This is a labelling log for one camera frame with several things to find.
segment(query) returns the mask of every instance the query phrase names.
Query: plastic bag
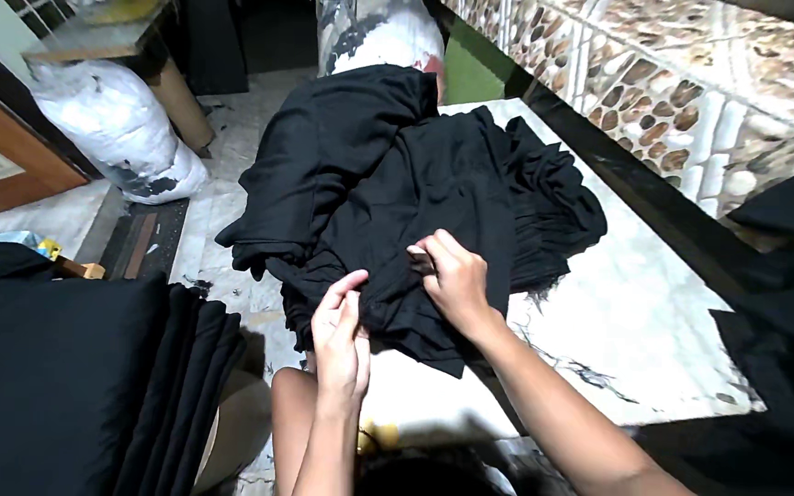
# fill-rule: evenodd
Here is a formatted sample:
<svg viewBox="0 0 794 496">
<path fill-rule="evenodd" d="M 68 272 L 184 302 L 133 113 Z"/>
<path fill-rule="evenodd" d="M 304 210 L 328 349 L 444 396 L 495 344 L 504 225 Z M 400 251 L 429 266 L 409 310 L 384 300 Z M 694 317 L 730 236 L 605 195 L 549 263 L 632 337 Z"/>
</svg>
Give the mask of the plastic bag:
<svg viewBox="0 0 794 496">
<path fill-rule="evenodd" d="M 437 74 L 446 84 L 443 35 L 422 0 L 318 0 L 318 76 L 377 63 Z"/>
<path fill-rule="evenodd" d="M 34 67 L 41 112 L 129 201 L 157 205 L 200 190 L 207 169 L 174 133 L 149 86 L 114 62 Z"/>
</svg>

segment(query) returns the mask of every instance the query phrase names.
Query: stone tile wall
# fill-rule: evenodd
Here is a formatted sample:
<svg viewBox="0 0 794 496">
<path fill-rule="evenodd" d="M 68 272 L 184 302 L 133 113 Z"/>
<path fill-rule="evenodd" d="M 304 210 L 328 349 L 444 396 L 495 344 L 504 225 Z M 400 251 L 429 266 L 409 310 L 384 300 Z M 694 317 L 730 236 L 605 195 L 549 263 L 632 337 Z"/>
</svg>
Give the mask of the stone tile wall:
<svg viewBox="0 0 794 496">
<path fill-rule="evenodd" d="M 712 217 L 794 175 L 794 23 L 717 0 L 444 0 Z"/>
</svg>

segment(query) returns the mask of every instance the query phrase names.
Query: floor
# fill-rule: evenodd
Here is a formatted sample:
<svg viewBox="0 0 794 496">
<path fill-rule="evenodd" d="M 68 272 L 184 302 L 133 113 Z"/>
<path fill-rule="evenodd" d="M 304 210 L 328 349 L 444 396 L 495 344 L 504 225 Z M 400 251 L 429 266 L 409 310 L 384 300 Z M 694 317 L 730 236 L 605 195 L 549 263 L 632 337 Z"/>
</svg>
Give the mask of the floor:
<svg viewBox="0 0 794 496">
<path fill-rule="evenodd" d="M 246 193 L 237 179 L 256 158 L 266 124 L 297 85 L 313 79 L 317 67 L 250 75 L 246 94 L 201 97 L 211 107 L 208 116 L 217 133 L 210 146 L 213 159 L 204 163 L 211 181 L 189 204 L 176 251 L 171 282 L 211 284 L 208 299 L 226 303 L 227 310 L 242 314 L 245 331 L 265 343 L 263 377 L 270 383 L 274 371 L 299 366 L 303 355 L 293 351 L 295 339 L 285 332 L 281 282 L 266 273 L 262 281 L 231 268 L 231 252 L 214 241 L 216 234 L 243 212 Z M 271 494 L 274 480 L 271 442 L 223 494 Z"/>
<path fill-rule="evenodd" d="M 33 231 L 49 237 L 62 246 L 62 254 L 79 263 L 99 261 L 105 241 L 98 239 L 103 222 L 98 219 L 101 207 L 106 211 L 119 210 L 120 194 L 109 192 L 109 181 L 90 184 L 46 197 L 39 201 L 0 212 L 0 232 Z"/>
</svg>

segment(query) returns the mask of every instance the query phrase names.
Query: leg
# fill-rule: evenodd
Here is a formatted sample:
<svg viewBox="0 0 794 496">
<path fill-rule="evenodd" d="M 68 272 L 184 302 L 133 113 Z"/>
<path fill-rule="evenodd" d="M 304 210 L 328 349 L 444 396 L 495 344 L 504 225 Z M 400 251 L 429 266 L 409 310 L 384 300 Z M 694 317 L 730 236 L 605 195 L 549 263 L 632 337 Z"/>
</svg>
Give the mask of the leg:
<svg viewBox="0 0 794 496">
<path fill-rule="evenodd" d="M 272 378 L 274 484 L 279 496 L 293 493 L 312 431 L 318 383 L 314 376 L 284 367 Z"/>
</svg>

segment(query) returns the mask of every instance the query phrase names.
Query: stack of black fabric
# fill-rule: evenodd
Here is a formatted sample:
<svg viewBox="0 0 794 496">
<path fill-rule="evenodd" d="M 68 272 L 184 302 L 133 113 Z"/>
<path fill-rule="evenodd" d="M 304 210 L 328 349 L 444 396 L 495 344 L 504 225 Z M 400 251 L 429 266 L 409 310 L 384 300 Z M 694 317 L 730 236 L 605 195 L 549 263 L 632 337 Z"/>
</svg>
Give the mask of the stack of black fabric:
<svg viewBox="0 0 794 496">
<path fill-rule="evenodd" d="M 605 234 L 573 158 L 521 118 L 437 114 L 433 74 L 374 65 L 297 88 L 241 175 L 241 218 L 216 236 L 233 266 L 281 281 L 296 350 L 330 284 L 365 268 L 361 322 L 387 346 L 456 377 L 462 340 L 425 294 L 406 247 L 446 229 L 489 264 L 490 305 L 551 287 Z"/>
<path fill-rule="evenodd" d="M 794 177 L 751 198 L 731 220 L 794 240 Z M 714 312 L 733 361 L 767 411 L 719 419 L 683 455 L 734 490 L 794 494 L 794 241 L 745 267 L 757 289 Z"/>
<path fill-rule="evenodd" d="M 0 494 L 189 494 L 240 316 L 163 275 L 53 277 L 0 242 Z"/>
</svg>

